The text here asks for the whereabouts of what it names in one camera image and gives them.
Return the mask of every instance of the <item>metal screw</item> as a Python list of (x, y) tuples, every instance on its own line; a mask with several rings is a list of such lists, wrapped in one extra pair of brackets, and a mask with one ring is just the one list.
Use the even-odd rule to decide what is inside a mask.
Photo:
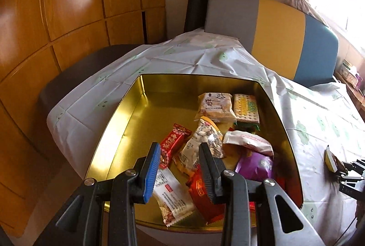
[(129, 177), (134, 176), (135, 174), (137, 174), (137, 172), (134, 169), (128, 169), (126, 170), (125, 174)]
[(263, 183), (264, 183), (265, 185), (269, 185), (269, 186), (274, 186), (274, 185), (275, 185), (275, 182), (274, 182), (274, 180), (272, 180), (272, 179), (265, 179), (265, 180), (263, 181)]
[(95, 184), (95, 180), (93, 178), (87, 178), (84, 182), (83, 182), (86, 186), (92, 186)]
[(234, 175), (234, 171), (232, 171), (231, 169), (225, 169), (223, 171), (223, 175), (227, 177), (232, 177)]

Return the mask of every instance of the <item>small box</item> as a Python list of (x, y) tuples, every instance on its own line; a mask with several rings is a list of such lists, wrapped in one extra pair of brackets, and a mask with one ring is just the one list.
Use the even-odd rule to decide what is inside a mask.
[(345, 66), (341, 66), (340, 74), (346, 80), (347, 76), (350, 74), (349, 70)]
[(359, 82), (359, 80), (354, 75), (352, 75), (350, 72), (348, 73), (345, 80), (348, 83), (350, 83), (354, 88), (357, 86), (357, 83)]

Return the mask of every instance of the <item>snack package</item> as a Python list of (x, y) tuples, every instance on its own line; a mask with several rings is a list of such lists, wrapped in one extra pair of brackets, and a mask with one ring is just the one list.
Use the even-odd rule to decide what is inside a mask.
[(259, 135), (248, 132), (240, 130), (231, 132), (228, 130), (224, 136), (223, 143), (241, 145), (264, 155), (274, 156), (274, 151), (269, 141), (261, 138)]
[(219, 221), (224, 218), (225, 205), (213, 204), (207, 196), (204, 181), (202, 179), (200, 165), (198, 170), (190, 177), (186, 185), (189, 187), (189, 193), (196, 208), (206, 220), (207, 224)]
[(214, 122), (208, 117), (202, 116), (199, 120), (198, 128), (186, 143), (185, 147), (180, 151), (178, 159), (174, 157), (176, 166), (181, 172), (192, 176), (198, 168), (198, 152), (202, 142), (208, 143), (213, 157), (224, 158), (222, 138), (223, 135)]
[(262, 182), (271, 178), (272, 167), (273, 161), (269, 156), (245, 148), (235, 172), (248, 180)]
[(206, 116), (214, 122), (235, 121), (231, 98), (229, 93), (203, 93), (198, 97), (199, 111), (195, 115), (195, 121), (201, 116)]
[(257, 227), (255, 202), (249, 202), (249, 206), (250, 206), (251, 227)]
[(180, 124), (175, 123), (172, 131), (161, 143), (160, 169), (168, 167), (171, 157), (182, 146), (184, 139), (191, 135), (191, 130), (186, 129)]
[(234, 95), (234, 114), (237, 122), (236, 128), (248, 132), (260, 130), (260, 117), (256, 98), (253, 95)]
[(157, 170), (153, 196), (167, 227), (189, 216), (195, 209), (189, 193), (168, 168)]

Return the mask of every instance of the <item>orange wrapper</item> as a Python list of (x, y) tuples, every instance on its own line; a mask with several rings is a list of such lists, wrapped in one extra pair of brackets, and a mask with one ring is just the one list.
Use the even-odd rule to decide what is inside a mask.
[(169, 166), (171, 157), (179, 150), (184, 139), (191, 135), (191, 130), (175, 123), (172, 131), (161, 142), (161, 160), (160, 169), (166, 169)]
[(225, 205), (213, 204), (207, 196), (204, 181), (202, 179), (200, 165), (198, 165), (197, 171), (186, 183), (189, 187), (189, 193), (193, 202), (201, 215), (203, 215), (207, 224), (219, 221), (224, 218)]

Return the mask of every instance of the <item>white tablecloth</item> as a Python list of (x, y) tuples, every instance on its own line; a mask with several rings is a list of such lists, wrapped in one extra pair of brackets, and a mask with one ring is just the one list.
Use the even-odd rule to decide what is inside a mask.
[[(331, 245), (354, 218), (355, 200), (338, 191), (324, 165), (327, 145), (341, 160), (365, 158), (365, 124), (344, 84), (307, 89), (257, 62), (237, 39), (185, 33), (158, 45), (142, 45), (94, 74), (49, 113), (48, 127), (76, 172), (84, 177), (111, 115), (140, 74), (190, 73), (260, 82), (288, 132), (297, 160), (302, 212)], [(355, 228), (355, 223), (348, 231)]]

